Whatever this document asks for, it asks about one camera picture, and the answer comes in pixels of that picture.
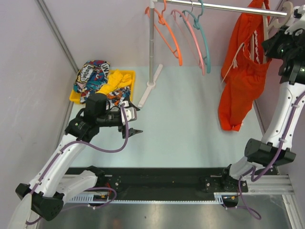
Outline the beige hanger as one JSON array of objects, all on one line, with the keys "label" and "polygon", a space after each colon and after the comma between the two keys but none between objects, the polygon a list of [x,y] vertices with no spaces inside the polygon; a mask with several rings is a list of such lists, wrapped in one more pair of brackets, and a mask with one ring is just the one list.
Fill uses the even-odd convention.
[{"label": "beige hanger", "polygon": [[258,64],[266,64],[268,62],[260,42],[269,39],[269,32],[272,29],[279,29],[292,21],[292,14],[294,9],[292,2],[283,2],[282,9],[286,15],[281,19],[279,19],[279,16],[272,16],[272,19],[268,19],[267,15],[261,16],[258,28],[252,34],[250,42],[251,59]]}]

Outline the orange shorts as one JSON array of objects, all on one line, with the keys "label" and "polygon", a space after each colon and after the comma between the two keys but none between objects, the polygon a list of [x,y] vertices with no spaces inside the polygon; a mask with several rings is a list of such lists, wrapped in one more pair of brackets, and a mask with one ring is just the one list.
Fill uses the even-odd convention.
[{"label": "orange shorts", "polygon": [[242,13],[233,29],[221,68],[225,83],[218,106],[224,131],[239,131],[265,86],[271,59],[264,58],[264,17]]}]

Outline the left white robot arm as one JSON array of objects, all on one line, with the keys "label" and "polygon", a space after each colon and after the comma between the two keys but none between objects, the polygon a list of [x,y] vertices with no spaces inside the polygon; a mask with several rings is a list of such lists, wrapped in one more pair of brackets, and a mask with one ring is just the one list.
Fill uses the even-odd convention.
[{"label": "left white robot arm", "polygon": [[[31,212],[38,214],[39,219],[51,221],[74,196],[91,188],[96,191],[103,189],[105,178],[94,167],[84,170],[63,187],[59,187],[59,183],[85,147],[109,154],[122,151],[129,137],[141,132],[129,128],[129,122],[137,119],[139,110],[129,97],[124,98],[120,106],[111,107],[106,95],[96,93],[89,96],[85,106],[70,120],[59,145],[41,171],[29,183],[17,186],[15,192],[22,204],[21,213],[17,214],[21,217],[19,222],[35,224],[35,221],[28,221]],[[90,141],[102,127],[117,127],[124,139],[123,145],[118,149],[107,150],[91,144]]]}]

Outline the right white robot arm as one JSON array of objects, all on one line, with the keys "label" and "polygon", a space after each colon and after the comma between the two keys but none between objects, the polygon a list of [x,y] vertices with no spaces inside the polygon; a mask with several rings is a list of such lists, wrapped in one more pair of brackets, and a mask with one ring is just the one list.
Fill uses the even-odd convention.
[{"label": "right white robot arm", "polygon": [[262,43],[264,54],[283,61],[279,68],[280,91],[271,123],[261,140],[249,139],[244,157],[223,170],[220,187],[238,190],[241,179],[251,174],[255,182],[271,167],[292,163],[295,127],[305,105],[305,28],[283,26]]}]

